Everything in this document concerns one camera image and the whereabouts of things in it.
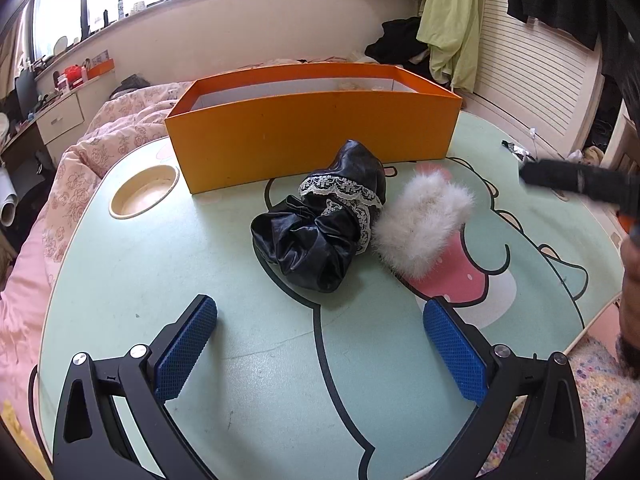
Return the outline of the red object on desk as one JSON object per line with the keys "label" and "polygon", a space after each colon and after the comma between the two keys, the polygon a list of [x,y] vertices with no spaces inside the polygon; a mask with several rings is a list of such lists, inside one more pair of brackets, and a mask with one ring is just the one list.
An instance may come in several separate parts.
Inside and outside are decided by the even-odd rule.
{"label": "red object on desk", "polygon": [[77,64],[68,66],[63,74],[66,77],[68,85],[73,87],[77,81],[82,81],[82,66]]}

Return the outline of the colourful speckled rug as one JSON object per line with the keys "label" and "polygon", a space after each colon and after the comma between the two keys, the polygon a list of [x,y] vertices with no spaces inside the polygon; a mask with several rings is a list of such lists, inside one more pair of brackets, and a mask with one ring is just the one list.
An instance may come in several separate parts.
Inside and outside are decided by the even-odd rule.
{"label": "colourful speckled rug", "polygon": [[612,356],[587,336],[570,352],[585,423],[588,479],[597,477],[639,415],[639,350],[618,338],[616,351]]}

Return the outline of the silver snack wrapper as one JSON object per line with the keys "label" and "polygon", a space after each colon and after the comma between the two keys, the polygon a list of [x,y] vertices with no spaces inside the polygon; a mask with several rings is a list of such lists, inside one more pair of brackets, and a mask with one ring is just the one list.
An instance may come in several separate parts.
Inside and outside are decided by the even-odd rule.
{"label": "silver snack wrapper", "polygon": [[529,151],[527,151],[526,148],[523,148],[522,146],[519,146],[514,142],[502,140],[501,146],[521,162],[525,162],[527,159],[530,159]]}

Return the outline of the white fluffy fur scrunchie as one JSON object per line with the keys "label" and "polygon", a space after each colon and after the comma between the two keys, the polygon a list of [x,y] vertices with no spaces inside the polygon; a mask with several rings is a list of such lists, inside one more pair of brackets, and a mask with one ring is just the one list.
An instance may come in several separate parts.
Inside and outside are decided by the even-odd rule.
{"label": "white fluffy fur scrunchie", "polygon": [[473,212],[474,196],[440,170],[416,174],[372,228],[372,247],[394,273],[423,278]]}

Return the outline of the green hanging garment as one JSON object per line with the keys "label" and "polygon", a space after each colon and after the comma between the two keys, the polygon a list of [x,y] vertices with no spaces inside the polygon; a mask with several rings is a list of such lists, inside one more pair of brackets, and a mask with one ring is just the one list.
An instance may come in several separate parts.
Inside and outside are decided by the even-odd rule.
{"label": "green hanging garment", "polygon": [[452,90],[474,90],[480,0],[424,0],[416,39],[428,45],[434,81]]}

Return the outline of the rolled white paper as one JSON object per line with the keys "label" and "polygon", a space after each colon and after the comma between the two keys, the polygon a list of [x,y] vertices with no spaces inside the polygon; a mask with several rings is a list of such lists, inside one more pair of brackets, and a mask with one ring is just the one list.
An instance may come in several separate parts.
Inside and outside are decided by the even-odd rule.
{"label": "rolled white paper", "polygon": [[18,197],[5,166],[0,168],[0,221],[7,228],[15,218]]}

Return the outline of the black clothes pile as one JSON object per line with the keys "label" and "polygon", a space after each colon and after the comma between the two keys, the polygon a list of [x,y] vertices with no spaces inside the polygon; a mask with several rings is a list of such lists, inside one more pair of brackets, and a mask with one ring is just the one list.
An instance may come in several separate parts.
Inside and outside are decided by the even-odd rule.
{"label": "black clothes pile", "polygon": [[420,16],[384,22],[383,35],[364,49],[364,55],[380,64],[401,66],[435,82],[430,69],[430,47],[416,39],[420,24]]}

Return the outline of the black satin lace scrunchie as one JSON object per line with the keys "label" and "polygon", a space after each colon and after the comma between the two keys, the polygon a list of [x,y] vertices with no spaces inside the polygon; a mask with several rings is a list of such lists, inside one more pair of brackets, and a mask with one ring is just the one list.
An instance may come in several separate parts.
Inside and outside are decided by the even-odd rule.
{"label": "black satin lace scrunchie", "polygon": [[334,292],[352,260],[365,252],[386,202],[382,162],[348,140],[329,167],[298,187],[250,225],[258,255],[288,281],[315,292]]}

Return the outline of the white drawer cabinet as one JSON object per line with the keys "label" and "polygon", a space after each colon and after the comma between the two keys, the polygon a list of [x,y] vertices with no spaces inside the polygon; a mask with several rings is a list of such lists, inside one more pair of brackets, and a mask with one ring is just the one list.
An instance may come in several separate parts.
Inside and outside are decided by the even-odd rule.
{"label": "white drawer cabinet", "polygon": [[44,144],[49,144],[83,122],[84,115],[76,94],[70,94],[66,98],[58,100],[36,120]]}

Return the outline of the pink floral quilt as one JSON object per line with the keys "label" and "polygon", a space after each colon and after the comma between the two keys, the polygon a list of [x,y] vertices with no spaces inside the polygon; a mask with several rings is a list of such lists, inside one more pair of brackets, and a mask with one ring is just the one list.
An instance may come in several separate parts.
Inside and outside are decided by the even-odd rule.
{"label": "pink floral quilt", "polygon": [[168,135],[165,118],[186,82],[134,90],[106,102],[88,132],[62,155],[42,211],[1,285],[1,401],[17,405],[38,361],[50,293],[73,232],[116,162]]}

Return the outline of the orange cardboard box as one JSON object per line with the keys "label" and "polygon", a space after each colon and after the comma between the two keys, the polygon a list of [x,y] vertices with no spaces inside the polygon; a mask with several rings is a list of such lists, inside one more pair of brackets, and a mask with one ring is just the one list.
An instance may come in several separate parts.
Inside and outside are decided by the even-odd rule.
{"label": "orange cardboard box", "polygon": [[348,140],[381,162],[441,159],[462,99],[395,65],[306,63],[201,78],[165,119],[193,194],[308,174]]}

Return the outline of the black computer monitor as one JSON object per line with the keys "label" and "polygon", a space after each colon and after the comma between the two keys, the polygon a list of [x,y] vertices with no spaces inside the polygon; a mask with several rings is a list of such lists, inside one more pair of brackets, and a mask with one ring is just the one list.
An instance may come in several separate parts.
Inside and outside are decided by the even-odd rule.
{"label": "black computer monitor", "polygon": [[38,104],[36,76],[32,70],[22,70],[14,80],[17,102],[23,119],[27,119]]}

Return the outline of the orange tray on desk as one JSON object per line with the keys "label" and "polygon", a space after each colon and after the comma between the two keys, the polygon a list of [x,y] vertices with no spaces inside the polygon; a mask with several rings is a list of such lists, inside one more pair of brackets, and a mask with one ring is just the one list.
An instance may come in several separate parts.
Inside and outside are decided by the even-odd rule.
{"label": "orange tray on desk", "polygon": [[87,72],[88,78],[93,79],[93,78],[105,75],[114,69],[115,69],[115,62],[112,58],[109,58],[108,60],[98,63],[96,64],[96,66],[92,66],[91,68],[89,68]]}

